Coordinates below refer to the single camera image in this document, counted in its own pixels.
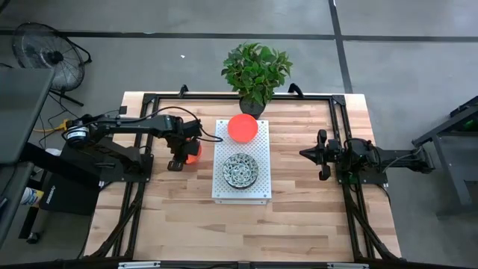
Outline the black aluminium table frame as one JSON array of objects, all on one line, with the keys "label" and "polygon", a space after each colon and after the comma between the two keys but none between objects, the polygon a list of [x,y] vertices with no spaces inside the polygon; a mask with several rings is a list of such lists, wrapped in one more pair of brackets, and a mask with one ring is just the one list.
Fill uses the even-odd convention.
[{"label": "black aluminium table frame", "polygon": [[[207,130],[239,111],[232,93],[158,97],[159,105],[194,112]],[[266,205],[221,205],[212,200],[214,145],[202,146],[202,157],[193,168],[167,172],[164,143],[153,142],[153,175],[146,184],[133,259],[352,261],[342,187],[334,177],[319,182],[318,168],[298,153],[312,146],[318,129],[332,130],[329,101],[282,97],[292,99],[270,103],[263,114],[272,139],[272,202]],[[124,189],[110,185],[100,193],[86,255],[93,255],[116,226]],[[385,193],[375,185],[362,189],[370,225],[382,245],[400,257]]]}]

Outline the teal floral ceramic bowl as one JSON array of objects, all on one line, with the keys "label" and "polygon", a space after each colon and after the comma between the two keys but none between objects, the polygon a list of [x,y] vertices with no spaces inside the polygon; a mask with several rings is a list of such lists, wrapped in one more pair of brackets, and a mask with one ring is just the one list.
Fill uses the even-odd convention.
[{"label": "teal floral ceramic bowl", "polygon": [[244,153],[231,155],[223,163],[223,178],[235,189],[247,189],[258,178],[258,164],[250,155]]}]

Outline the grey desk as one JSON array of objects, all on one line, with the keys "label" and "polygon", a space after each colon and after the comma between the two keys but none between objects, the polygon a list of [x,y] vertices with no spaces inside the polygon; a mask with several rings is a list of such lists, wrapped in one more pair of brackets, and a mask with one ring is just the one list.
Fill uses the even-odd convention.
[{"label": "grey desk", "polygon": [[53,77],[50,69],[0,68],[0,248],[34,168],[21,156]]}]

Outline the green plant in black pot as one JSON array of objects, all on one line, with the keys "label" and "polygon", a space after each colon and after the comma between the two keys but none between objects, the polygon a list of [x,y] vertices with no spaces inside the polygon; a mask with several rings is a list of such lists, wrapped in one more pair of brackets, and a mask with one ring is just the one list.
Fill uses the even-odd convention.
[{"label": "green plant in black pot", "polygon": [[292,66],[285,51],[261,43],[241,43],[228,52],[221,76],[239,95],[242,113],[258,119],[272,100],[274,90],[291,75]]}]

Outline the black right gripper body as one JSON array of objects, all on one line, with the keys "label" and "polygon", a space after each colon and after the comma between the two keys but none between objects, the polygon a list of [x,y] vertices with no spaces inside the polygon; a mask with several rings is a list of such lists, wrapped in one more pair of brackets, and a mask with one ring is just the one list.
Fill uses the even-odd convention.
[{"label": "black right gripper body", "polygon": [[317,134],[316,148],[316,163],[321,166],[321,171],[319,172],[320,181],[326,181],[331,176],[329,163],[338,163],[343,154],[344,150],[340,141],[336,139],[328,140],[326,130],[320,129]]}]

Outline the white perforated metal shelf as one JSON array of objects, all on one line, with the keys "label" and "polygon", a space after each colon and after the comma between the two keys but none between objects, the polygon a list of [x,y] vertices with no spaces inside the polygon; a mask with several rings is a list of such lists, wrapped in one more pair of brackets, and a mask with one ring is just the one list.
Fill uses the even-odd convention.
[{"label": "white perforated metal shelf", "polygon": [[[265,205],[272,199],[270,172],[269,122],[259,120],[258,133],[248,143],[238,143],[228,134],[228,120],[217,120],[215,135],[223,139],[214,146],[211,198],[217,204]],[[227,183],[223,168],[228,158],[245,154],[258,165],[257,178],[247,188],[234,188]]]}]

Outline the black case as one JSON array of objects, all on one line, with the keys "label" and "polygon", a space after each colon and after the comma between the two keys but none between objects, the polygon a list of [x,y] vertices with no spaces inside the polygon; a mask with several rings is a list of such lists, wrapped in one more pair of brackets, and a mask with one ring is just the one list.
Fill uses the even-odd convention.
[{"label": "black case", "polygon": [[77,215],[91,215],[96,208],[100,187],[86,187],[81,183],[52,174],[43,188],[39,207]]}]

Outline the white bottle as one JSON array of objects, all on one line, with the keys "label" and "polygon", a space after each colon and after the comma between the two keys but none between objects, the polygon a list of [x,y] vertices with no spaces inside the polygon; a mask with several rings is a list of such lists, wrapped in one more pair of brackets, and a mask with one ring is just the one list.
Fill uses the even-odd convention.
[{"label": "white bottle", "polygon": [[43,191],[26,187],[19,204],[38,207],[43,195]]}]

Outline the black floor fan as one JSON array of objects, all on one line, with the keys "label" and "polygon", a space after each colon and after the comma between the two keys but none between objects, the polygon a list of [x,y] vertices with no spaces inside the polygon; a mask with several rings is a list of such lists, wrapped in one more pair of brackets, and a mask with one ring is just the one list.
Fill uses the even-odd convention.
[{"label": "black floor fan", "polygon": [[13,31],[13,55],[26,69],[50,69],[53,73],[49,92],[80,107],[84,104],[67,96],[84,80],[91,54],[59,30],[45,24],[26,22]]}]

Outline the silver metal bracket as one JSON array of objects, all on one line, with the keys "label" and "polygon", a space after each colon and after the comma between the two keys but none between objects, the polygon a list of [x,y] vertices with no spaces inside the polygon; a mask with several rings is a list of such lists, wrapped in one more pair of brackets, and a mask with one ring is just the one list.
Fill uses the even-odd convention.
[{"label": "silver metal bracket", "polygon": [[160,261],[120,262],[117,269],[158,269]]},{"label": "silver metal bracket", "polygon": [[349,262],[330,262],[327,269],[370,269],[368,264],[349,263]]}]

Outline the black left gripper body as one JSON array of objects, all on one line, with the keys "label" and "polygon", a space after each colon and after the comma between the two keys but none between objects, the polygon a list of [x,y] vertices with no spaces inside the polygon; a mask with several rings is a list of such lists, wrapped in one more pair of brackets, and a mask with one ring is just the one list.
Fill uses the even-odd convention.
[{"label": "black left gripper body", "polygon": [[194,132],[184,131],[180,134],[172,133],[167,135],[167,146],[173,154],[167,169],[169,171],[181,171],[189,155],[194,154]]}]

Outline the black metal cart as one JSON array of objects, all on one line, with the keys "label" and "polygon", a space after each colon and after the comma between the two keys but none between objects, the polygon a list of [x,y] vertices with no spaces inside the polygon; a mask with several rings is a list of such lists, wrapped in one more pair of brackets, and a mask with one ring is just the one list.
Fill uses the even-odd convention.
[{"label": "black metal cart", "polygon": [[438,218],[478,214],[478,200],[473,201],[469,184],[478,184],[478,96],[461,104],[447,121],[414,139],[416,147],[433,143],[441,166],[451,180],[459,199],[436,213]]}]

